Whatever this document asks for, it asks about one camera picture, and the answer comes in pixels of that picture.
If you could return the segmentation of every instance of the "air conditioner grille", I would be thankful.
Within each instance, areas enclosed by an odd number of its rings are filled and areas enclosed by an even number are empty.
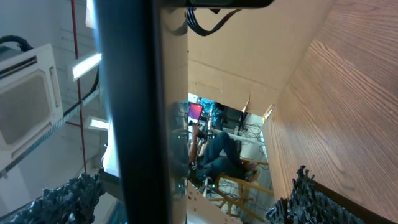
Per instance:
[[[7,145],[22,139],[50,116],[44,72],[34,73],[18,86],[0,93],[0,134]]]

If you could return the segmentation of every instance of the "desk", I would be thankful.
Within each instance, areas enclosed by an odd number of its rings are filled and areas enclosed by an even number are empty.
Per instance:
[[[275,198],[296,170],[398,221],[398,4],[337,0],[264,125]]]

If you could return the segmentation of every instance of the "air conditioner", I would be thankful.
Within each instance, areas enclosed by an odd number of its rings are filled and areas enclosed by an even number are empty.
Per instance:
[[[51,45],[27,52],[0,45],[0,170],[62,116]]]

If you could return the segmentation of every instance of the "person's hand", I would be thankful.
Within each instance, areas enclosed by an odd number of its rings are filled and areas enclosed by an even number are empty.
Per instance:
[[[198,134],[200,132],[199,128],[201,127],[201,124],[195,123],[192,125],[192,137],[196,138],[198,137]]]

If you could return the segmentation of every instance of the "person's foot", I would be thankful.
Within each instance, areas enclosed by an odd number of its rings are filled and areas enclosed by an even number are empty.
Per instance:
[[[253,182],[257,180],[257,178],[260,175],[260,170],[259,169],[254,169],[253,171],[249,171],[246,173],[246,181],[247,182]]]
[[[244,165],[245,172],[253,171],[255,168],[257,168],[257,162],[248,162],[246,165]]]

